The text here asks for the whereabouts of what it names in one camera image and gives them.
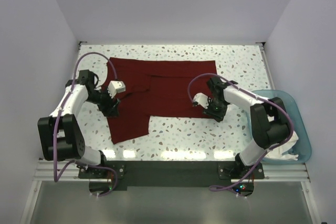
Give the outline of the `dark red t-shirt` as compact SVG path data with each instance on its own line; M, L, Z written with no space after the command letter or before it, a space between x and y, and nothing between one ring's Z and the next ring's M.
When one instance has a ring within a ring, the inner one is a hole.
M207 78L193 80L203 73L216 73L210 61L144 61L111 58L105 87L118 77L125 91L117 94L119 116L108 117L113 144L149 133L151 116L205 118L200 106L193 106L189 94L211 95Z

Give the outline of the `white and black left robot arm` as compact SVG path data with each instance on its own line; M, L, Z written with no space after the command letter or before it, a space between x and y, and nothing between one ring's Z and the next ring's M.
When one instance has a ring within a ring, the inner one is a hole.
M102 151L94 150L85 144L77 121L85 102L95 104L105 117L118 116L120 100L116 95L125 91L120 80L108 82L106 87L97 88L98 76L90 70L79 71L75 80L66 84L65 94L57 108L47 117L38 120L38 132L44 159L57 161L74 160L91 165L90 171L97 178L108 174L109 165Z

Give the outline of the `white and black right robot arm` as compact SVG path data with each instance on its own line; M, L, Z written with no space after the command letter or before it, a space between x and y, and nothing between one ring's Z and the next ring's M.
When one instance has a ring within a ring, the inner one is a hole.
M237 82L223 82L219 77L207 81L212 94L203 105L203 113L217 122L223 121L227 108L233 104L248 113L253 139L235 157L234 173L246 178L253 165L260 162L274 148L287 142L293 135L293 122L282 99L264 98L238 87Z

